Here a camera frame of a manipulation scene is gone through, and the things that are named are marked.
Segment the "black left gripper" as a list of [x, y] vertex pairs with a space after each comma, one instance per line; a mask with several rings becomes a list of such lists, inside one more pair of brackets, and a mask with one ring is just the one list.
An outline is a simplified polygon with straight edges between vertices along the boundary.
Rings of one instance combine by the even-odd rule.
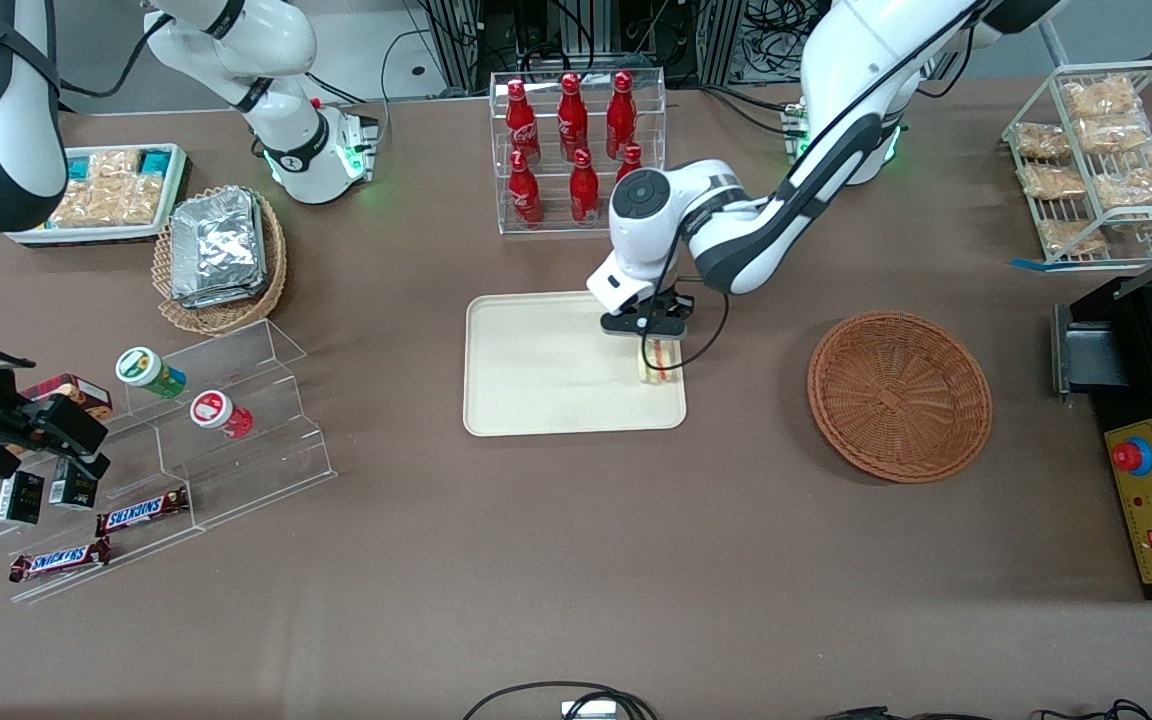
[[679, 340], [689, 333], [689, 318], [695, 309], [691, 295], [677, 290], [662, 290], [649, 300], [626, 304], [617, 314], [600, 316], [600, 328], [613, 336], [637, 338], [637, 367], [653, 369], [653, 344], [650, 340], [669, 341], [669, 372], [677, 372], [684, 363]]

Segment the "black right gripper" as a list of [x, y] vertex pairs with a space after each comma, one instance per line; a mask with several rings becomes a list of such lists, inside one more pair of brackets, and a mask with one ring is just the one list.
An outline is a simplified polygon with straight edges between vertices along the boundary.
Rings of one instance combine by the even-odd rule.
[[99, 454], [108, 429], [77, 401], [63, 395], [0, 409], [0, 479], [17, 473], [20, 458], [31, 454], [60, 454], [59, 480], [99, 482], [111, 462]]

